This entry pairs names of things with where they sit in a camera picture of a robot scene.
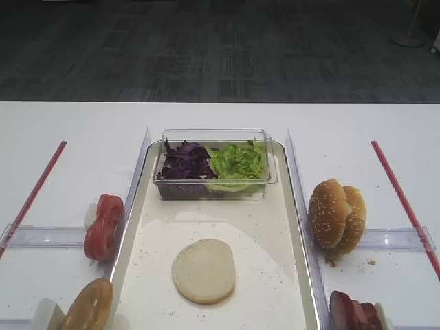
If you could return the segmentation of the front tomato slice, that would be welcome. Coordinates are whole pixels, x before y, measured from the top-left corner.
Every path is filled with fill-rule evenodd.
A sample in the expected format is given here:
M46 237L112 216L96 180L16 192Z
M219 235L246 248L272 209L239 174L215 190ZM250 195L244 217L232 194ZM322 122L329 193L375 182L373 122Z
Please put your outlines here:
M117 225L118 221L101 219L89 227L84 240L84 253L87 258L105 261L110 257Z

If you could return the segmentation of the sesame bun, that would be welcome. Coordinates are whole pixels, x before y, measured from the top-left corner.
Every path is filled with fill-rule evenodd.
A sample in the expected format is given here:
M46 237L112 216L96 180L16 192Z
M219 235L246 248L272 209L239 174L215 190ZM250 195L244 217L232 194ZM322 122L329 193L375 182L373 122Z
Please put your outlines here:
M319 183L309 201L309 220L320 247L332 249L344 234L351 207L339 181L329 179Z
M346 228L335 250L338 254L348 254L354 250L361 241L366 225L366 204L361 191L352 186L344 186L343 190L351 213L346 219Z

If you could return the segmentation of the pale bun bottom slice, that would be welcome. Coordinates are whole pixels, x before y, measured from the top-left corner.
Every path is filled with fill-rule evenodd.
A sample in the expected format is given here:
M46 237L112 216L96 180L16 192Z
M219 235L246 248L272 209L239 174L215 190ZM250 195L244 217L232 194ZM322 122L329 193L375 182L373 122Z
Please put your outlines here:
M232 249L218 239L202 239L186 246L174 259L171 273L182 296L204 305L226 299L237 281Z

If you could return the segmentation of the sesame bun top right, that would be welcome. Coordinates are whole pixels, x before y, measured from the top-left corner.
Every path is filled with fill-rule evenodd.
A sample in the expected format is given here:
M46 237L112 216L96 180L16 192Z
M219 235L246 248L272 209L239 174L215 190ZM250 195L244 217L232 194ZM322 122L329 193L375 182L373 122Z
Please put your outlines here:
M346 219L346 228L335 250L338 254L348 254L354 250L361 241L366 225L366 204L361 191L352 186L344 186L343 190L351 213Z

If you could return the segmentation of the sesame bun top left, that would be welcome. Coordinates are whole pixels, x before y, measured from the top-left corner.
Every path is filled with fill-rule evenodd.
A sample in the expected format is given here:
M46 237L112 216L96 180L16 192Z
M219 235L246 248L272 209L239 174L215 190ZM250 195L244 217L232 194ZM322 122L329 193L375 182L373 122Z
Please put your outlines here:
M332 249L344 234L351 207L339 181L329 179L319 183L309 201L309 220L320 247Z

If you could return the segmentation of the silver metal tray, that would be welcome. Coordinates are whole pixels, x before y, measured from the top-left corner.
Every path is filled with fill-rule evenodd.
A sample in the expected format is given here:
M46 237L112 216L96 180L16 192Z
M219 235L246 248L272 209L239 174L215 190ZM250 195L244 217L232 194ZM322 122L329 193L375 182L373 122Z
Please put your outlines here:
M164 201L152 144L111 280L108 329L318 329L285 149L262 199Z

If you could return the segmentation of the rear tomato slice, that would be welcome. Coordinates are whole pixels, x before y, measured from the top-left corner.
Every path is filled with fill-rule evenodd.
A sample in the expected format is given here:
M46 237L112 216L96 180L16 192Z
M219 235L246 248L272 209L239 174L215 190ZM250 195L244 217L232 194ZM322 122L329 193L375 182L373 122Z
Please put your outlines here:
M96 220L104 221L106 226L116 226L123 211L124 204L119 196L102 194L97 205Z

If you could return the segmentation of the upper right clear holder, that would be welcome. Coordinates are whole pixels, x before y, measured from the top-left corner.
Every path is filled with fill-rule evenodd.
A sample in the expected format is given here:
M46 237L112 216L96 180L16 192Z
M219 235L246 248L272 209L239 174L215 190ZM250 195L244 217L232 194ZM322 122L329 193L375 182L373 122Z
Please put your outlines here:
M367 228L357 249L435 252L437 247L426 227L407 227Z

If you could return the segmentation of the golden bun bottom outer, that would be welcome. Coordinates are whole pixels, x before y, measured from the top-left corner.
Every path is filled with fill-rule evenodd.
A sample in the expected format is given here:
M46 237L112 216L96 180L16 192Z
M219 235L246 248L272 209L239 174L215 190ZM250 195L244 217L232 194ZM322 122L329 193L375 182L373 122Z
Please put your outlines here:
M104 329L113 302L113 285L97 278L78 294L63 319L61 329Z

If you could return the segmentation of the left meat patty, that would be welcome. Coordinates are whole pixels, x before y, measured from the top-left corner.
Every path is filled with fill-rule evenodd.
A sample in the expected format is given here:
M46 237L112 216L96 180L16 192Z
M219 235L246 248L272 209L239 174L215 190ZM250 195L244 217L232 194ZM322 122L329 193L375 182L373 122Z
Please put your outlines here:
M330 296L330 314L335 330L360 329L354 304L346 293L333 291Z

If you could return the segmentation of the right red rail strip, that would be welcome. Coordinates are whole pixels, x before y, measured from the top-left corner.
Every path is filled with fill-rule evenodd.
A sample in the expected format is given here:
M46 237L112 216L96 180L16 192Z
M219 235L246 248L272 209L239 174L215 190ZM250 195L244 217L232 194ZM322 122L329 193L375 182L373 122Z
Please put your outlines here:
M411 205L409 204L409 201L406 198L406 195L404 191L402 190L402 187L399 184L398 179L396 178L390 164L388 163L388 160L386 159L385 154L383 153L382 149L379 146L379 143L375 140L371 141L371 145L384 169L386 172L386 175L391 182L401 205L403 206L413 228L416 230L416 233L419 236L420 241L422 242L423 248L427 254L427 257L432 265L432 268L434 269L437 277L439 277L439 259L437 258L437 255L435 254L434 248L428 241L427 234L424 233L424 230L415 215Z

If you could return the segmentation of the clear plastic salad box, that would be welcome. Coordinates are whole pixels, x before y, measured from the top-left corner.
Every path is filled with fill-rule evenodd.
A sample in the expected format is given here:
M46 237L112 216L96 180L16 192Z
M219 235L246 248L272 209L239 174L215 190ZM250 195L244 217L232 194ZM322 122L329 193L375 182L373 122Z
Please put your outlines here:
M163 200L262 199L278 181L264 129L167 129L152 176Z

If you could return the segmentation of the shredded purple cabbage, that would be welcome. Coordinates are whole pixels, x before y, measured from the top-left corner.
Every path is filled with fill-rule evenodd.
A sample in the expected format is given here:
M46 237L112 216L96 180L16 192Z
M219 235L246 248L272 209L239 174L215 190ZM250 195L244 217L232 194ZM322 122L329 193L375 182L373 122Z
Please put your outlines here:
M171 148L165 139L166 159L162 171L157 174L160 180L216 179L217 175L209 165L207 150L195 142L183 141L181 146Z

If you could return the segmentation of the left red rail strip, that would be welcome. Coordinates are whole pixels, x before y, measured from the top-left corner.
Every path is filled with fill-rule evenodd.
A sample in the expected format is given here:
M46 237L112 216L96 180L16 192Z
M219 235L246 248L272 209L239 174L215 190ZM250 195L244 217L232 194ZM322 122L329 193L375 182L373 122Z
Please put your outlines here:
M18 230L19 226L21 225L24 217L28 213L30 207L32 206L34 200L36 199L36 196L40 192L43 184L45 183L46 179L48 178L49 174L51 173L53 167L56 165L59 157L62 155L65 147L67 146L67 141L63 140L58 145L58 148L54 152L53 156L51 157L50 161L48 162L47 166L45 167L43 173L39 177L38 181L36 182L35 186L33 187L31 193L29 194L28 198L25 200L25 203L21 207L18 215L16 216L15 220L9 224L6 229L3 231L3 234L1 236L1 253L0 257L2 257L7 249L7 243L10 241L10 239L13 237L15 232Z

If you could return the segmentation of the red rail strip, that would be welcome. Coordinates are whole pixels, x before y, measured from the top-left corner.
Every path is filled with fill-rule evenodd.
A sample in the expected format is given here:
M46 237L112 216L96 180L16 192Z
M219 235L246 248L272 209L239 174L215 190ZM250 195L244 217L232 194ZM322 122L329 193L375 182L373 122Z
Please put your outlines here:
M411 205L409 204L409 201L406 198L406 195L404 191L402 190L402 187L399 184L398 179L396 178L390 164L388 163L388 160L386 159L385 154L383 153L382 149L379 146L379 143L375 140L371 141L371 145L384 169L386 172L386 175L391 182L401 205L403 206L413 228L416 230L416 233L419 236L420 241L422 242L423 248L427 254L427 257L432 265L432 268L434 269L437 277L439 277L439 259L437 258L437 255L435 254L434 248L428 241L427 234L424 233L424 230L415 215Z
M58 145L58 148L54 152L53 156L51 157L50 161L48 162L47 166L45 167L43 173L39 177L38 181L36 182L35 186L33 187L31 193L29 194L28 198L25 200L25 203L21 207L18 215L16 216L15 220L9 224L6 229L3 231L3 234L1 236L1 253L0 257L2 257L7 249L7 243L10 241L10 239L13 237L15 232L18 230L19 226L21 225L24 217L28 213L30 207L32 206L34 200L36 199L36 196L40 192L43 184L45 183L46 179L48 178L49 174L51 173L53 167L56 165L59 157L62 155L65 147L67 146L67 141L63 140Z

